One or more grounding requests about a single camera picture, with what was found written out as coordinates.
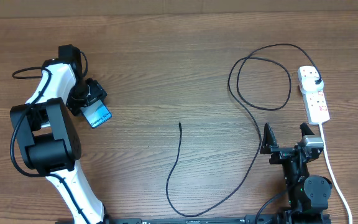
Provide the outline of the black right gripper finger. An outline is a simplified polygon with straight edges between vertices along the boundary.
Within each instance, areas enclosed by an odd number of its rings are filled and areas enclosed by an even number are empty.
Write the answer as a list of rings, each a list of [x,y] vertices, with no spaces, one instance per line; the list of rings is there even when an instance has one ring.
[[[278,143],[269,123],[264,125],[264,137],[260,149],[261,154],[272,154],[278,150]]]
[[[301,129],[302,136],[314,135],[314,132],[312,132],[312,130],[309,128],[309,126],[306,123],[300,124],[300,129]]]

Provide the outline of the blue Samsung Galaxy smartphone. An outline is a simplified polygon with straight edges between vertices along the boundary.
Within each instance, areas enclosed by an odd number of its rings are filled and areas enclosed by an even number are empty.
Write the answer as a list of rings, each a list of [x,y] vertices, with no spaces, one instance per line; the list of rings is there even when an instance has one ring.
[[[90,106],[81,107],[80,111],[92,128],[97,128],[112,118],[112,114],[101,100]]]

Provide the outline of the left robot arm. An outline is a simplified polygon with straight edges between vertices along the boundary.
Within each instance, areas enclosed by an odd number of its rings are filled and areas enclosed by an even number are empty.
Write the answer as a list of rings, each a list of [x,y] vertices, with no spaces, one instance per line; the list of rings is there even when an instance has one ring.
[[[55,186],[73,215],[72,223],[112,223],[81,168],[81,143],[71,116],[82,115],[92,128],[112,117],[107,93],[86,78],[88,61],[73,45],[61,45],[58,57],[39,67],[34,94],[10,111],[11,161],[28,177],[44,177]]]

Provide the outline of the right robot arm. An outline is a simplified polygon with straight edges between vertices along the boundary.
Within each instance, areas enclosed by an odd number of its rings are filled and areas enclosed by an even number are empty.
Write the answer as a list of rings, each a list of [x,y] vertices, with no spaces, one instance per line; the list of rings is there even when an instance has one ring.
[[[330,223],[328,199],[333,188],[332,182],[319,175],[310,175],[307,163],[319,158],[324,142],[315,135],[306,123],[300,125],[302,139],[293,147],[280,147],[273,129],[268,123],[264,126],[261,154],[269,154],[271,165],[283,168],[286,189],[273,196],[258,211],[257,223]],[[262,218],[260,214],[267,205],[288,195],[289,207],[280,208],[277,213]]]

